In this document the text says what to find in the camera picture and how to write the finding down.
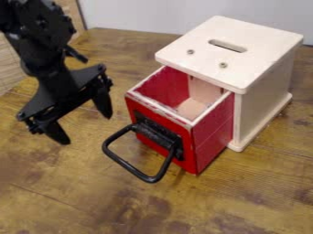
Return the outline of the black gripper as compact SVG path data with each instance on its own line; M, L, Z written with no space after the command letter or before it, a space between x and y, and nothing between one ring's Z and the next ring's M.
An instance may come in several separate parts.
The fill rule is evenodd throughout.
M46 67L22 69L38 80L34 98L22 108L18 120L24 122L31 133L44 133L62 145L71 144L58 120L74 111L86 101L93 100L97 110L110 119L113 104L110 88L113 81L106 74L103 63L85 69L71 70L65 61Z

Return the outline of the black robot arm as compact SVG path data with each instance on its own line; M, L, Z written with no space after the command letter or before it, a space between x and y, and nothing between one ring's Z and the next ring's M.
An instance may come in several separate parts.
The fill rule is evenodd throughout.
M58 120L93 101L106 118L113 116L105 64L70 69L65 59L89 59L69 45L77 33L73 19L52 0L0 0L0 32L14 47L26 74L38 80L34 98L18 113L31 133L46 134L59 144L71 140Z

